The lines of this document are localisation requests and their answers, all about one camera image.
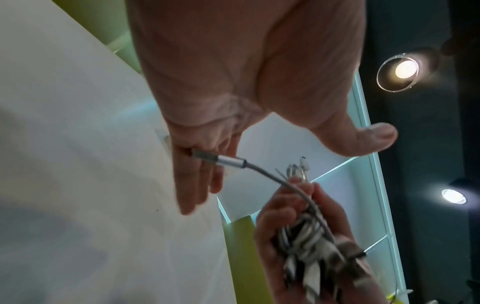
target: white wall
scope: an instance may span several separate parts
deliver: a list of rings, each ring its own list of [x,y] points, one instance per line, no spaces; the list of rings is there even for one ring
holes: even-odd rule
[[[0,2],[0,298],[233,303],[212,198],[180,216],[156,103],[49,0]]]

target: glowing light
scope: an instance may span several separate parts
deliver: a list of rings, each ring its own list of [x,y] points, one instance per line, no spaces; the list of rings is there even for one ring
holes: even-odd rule
[[[412,60],[406,60],[401,62],[395,69],[395,75],[398,78],[405,79],[405,78],[410,78],[419,69],[419,66],[417,65],[416,62]]]
[[[465,204],[467,199],[458,191],[451,189],[444,189],[441,191],[441,195],[444,199],[453,204]]]

